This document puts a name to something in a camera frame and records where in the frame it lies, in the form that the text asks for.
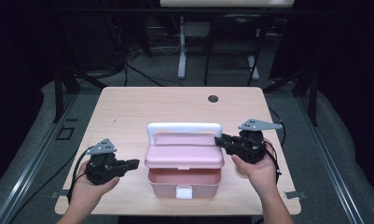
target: small round object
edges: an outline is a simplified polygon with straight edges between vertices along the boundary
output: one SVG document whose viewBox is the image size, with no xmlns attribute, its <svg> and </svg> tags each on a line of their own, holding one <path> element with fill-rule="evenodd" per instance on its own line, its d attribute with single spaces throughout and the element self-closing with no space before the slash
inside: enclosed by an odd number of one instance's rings
<svg viewBox="0 0 374 224">
<path fill-rule="evenodd" d="M 237 172 L 239 172 L 239 174 L 241 174 L 241 175 L 247 175 L 247 173 L 246 173 L 244 170 L 242 170 L 239 166 L 236 166 L 236 170 L 237 170 Z"/>
<path fill-rule="evenodd" d="M 216 95 L 210 95 L 208 99 L 209 99 L 209 101 L 210 101 L 211 103 L 216 103 L 216 102 L 218 102 L 218 96 L 216 96 Z"/>
</svg>

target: wrist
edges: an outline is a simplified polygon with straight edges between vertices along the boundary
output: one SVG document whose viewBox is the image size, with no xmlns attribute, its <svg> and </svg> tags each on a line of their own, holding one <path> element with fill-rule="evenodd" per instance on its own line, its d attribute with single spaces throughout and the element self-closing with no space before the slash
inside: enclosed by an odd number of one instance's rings
<svg viewBox="0 0 374 224">
<path fill-rule="evenodd" d="M 58 222 L 60 223 L 67 223 L 67 224 L 79 224 L 83 223 L 85 218 L 89 214 L 86 214 L 86 212 L 81 211 L 77 207 L 74 207 L 70 204 L 70 206 L 65 211 L 64 215 L 62 216 L 61 220 Z"/>
</svg>

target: white latch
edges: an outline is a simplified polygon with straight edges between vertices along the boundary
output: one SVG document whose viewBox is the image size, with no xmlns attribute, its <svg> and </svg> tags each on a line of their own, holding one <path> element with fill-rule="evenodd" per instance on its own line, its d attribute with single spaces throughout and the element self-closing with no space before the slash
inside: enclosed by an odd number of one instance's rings
<svg viewBox="0 0 374 224">
<path fill-rule="evenodd" d="M 192 186 L 177 186 L 175 190 L 175 198 L 192 199 Z"/>
</svg>

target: box lid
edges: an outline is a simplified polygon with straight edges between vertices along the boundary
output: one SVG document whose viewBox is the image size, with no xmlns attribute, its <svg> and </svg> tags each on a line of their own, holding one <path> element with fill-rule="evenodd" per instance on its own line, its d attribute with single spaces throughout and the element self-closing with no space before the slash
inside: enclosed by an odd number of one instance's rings
<svg viewBox="0 0 374 224">
<path fill-rule="evenodd" d="M 212 133 L 155 133 L 155 145 L 148 147 L 148 168 L 219 169 L 224 165 L 221 147 Z"/>
</svg>

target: wooden table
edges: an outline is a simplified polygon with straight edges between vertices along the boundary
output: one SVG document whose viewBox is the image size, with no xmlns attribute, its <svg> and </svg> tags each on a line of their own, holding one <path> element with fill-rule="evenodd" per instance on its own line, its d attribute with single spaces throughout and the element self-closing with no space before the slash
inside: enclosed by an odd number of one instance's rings
<svg viewBox="0 0 374 224">
<path fill-rule="evenodd" d="M 218 97 L 211 103 L 210 95 Z M 110 87 L 105 88 L 90 119 L 76 158 L 88 147 L 108 137 L 118 148 L 118 160 L 140 160 L 137 170 L 120 178 L 119 184 L 105 194 L 93 214 L 131 216 L 241 216 L 260 215 L 260 200 L 248 179 L 239 175 L 229 155 L 224 152 L 222 180 L 214 198 L 181 200 L 158 197 L 148 181 L 144 165 L 148 148 L 146 126 L 151 122 L 214 122 L 223 133 L 238 135 L 238 125 L 254 118 L 272 122 L 265 97 L 259 88 L 239 87 Z M 294 191 L 294 184 L 277 133 L 263 131 L 277 150 L 282 171 L 278 187 L 281 195 Z M 65 181 L 69 189 L 72 171 Z M 291 214 L 300 212 L 298 200 L 284 202 Z M 56 203 L 63 214 L 66 197 Z"/>
</svg>

